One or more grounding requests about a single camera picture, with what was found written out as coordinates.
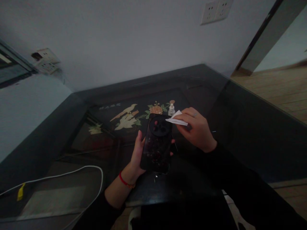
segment yellow tag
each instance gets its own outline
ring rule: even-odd
[[[23,183],[21,188],[19,189],[18,191],[18,195],[17,195],[17,201],[20,201],[22,200],[22,197],[23,197],[23,187],[25,186],[26,183]]]

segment charging cable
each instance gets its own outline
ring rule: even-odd
[[[69,222],[68,225],[66,225],[62,230],[68,228],[76,219],[78,219],[87,209],[88,207],[91,206],[91,204],[97,199],[97,197],[99,196],[100,192],[101,192],[101,189],[102,189],[102,182],[103,182],[103,172],[102,172],[102,169],[98,166],[95,166],[95,165],[87,165],[87,166],[83,166],[82,168],[79,168],[77,170],[74,170],[72,172],[67,172],[67,173],[64,173],[64,174],[60,174],[60,175],[56,175],[56,176],[49,176],[49,177],[44,177],[44,178],[40,178],[40,179],[37,179],[37,180],[30,180],[30,181],[27,181],[27,182],[24,182],[24,183],[32,183],[32,182],[37,182],[37,181],[40,181],[40,180],[45,180],[45,179],[50,179],[50,178],[56,178],[56,177],[61,177],[61,176],[65,176],[65,175],[68,175],[68,174],[71,174],[71,173],[75,173],[75,172],[78,172],[84,168],[98,168],[101,172],[101,184],[100,184],[100,189],[99,189],[99,192],[97,194],[97,196],[95,197],[95,199],[79,214],[77,215],[71,222]],[[10,188],[9,190],[6,190],[5,192],[1,193],[0,196],[2,196],[3,194],[15,189],[15,188],[18,188],[20,186],[22,186],[24,183],[21,183],[20,185],[17,185],[15,187],[12,187]]]

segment wall socket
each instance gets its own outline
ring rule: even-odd
[[[220,0],[214,19],[217,21],[227,18],[232,3],[233,0]]]
[[[42,56],[43,59],[45,59],[46,62],[50,62],[52,64],[59,63],[60,60],[57,56],[55,56],[54,53],[49,48],[45,48],[42,50],[36,51],[40,56]]]
[[[54,64],[51,62],[46,61],[45,59],[41,59],[35,64],[35,68],[39,70],[39,72],[44,74],[52,74],[54,71],[58,69]]]
[[[227,18],[233,0],[215,0],[206,3],[201,25]]]
[[[205,5],[205,10],[202,15],[201,25],[207,24],[214,20],[219,1],[209,2]]]

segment orange flower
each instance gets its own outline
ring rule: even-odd
[[[155,114],[162,114],[163,113],[163,110],[160,106],[156,105],[156,106],[153,106],[149,109],[150,113],[155,113]]]

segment black smartphone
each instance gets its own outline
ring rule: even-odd
[[[167,115],[149,115],[141,168],[166,174],[169,169],[173,124]]]

